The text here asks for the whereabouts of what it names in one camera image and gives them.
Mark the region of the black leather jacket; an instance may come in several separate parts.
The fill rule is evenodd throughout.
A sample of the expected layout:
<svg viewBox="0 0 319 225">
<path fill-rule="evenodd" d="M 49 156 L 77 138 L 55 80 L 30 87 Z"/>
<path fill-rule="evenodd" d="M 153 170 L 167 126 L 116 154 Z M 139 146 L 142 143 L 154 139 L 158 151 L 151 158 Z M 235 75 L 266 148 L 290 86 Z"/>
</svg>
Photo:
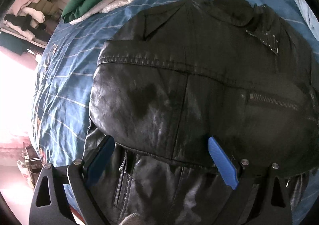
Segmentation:
<svg viewBox="0 0 319 225">
<path fill-rule="evenodd" d="M 269 6 L 245 0 L 140 11 L 99 54 L 89 115 L 87 138 L 108 135 L 115 148 L 171 166 L 220 176 L 210 137 L 236 167 L 276 163 L 291 211 L 318 167 L 312 48 Z"/>
</svg>

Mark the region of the clothes rack with hanging clothes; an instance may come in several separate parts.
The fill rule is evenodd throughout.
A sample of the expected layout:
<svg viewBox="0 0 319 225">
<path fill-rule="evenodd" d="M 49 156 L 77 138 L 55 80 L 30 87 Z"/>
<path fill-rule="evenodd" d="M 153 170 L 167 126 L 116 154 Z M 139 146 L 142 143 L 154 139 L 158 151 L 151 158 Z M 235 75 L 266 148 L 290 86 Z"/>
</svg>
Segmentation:
<svg viewBox="0 0 319 225">
<path fill-rule="evenodd" d="M 56 0 L 15 0 L 1 22 L 1 47 L 41 55 L 61 15 Z"/>
</svg>

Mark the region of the blue striped duvet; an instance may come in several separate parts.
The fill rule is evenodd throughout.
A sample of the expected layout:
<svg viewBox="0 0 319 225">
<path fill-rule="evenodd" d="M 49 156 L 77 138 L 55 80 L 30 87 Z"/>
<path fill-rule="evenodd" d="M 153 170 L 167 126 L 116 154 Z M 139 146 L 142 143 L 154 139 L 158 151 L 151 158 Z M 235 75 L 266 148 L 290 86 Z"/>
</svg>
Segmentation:
<svg viewBox="0 0 319 225">
<path fill-rule="evenodd" d="M 135 0 L 81 23 L 60 23 L 37 68 L 31 142 L 42 160 L 66 166 L 83 158 L 103 139 L 87 138 L 89 100 L 104 42 L 139 11 L 179 0 Z M 318 53 L 294 0 L 247 0 L 266 4 L 283 17 Z M 147 224 L 212 224 L 230 195 L 213 171 L 175 167 L 116 146 L 98 183 L 90 188 L 111 224 L 138 213 Z"/>
</svg>

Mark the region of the light blue folded comforter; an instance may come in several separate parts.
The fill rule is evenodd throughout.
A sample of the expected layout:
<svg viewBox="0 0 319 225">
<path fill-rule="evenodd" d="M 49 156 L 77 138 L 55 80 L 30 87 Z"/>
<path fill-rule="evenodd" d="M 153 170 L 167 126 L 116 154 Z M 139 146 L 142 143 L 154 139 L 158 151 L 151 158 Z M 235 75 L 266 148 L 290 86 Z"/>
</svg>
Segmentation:
<svg viewBox="0 0 319 225">
<path fill-rule="evenodd" d="M 305 23 L 309 27 L 313 36 L 318 41 L 318 31 L 319 31 L 318 25 L 319 25 L 319 23 L 318 23 L 318 19 L 315 16 L 314 12 L 311 10 L 311 8 L 309 7 L 309 5 L 307 4 L 307 2 L 305 0 L 294 0 L 294 1 L 297 4 L 299 11 L 300 11 Z"/>
</svg>

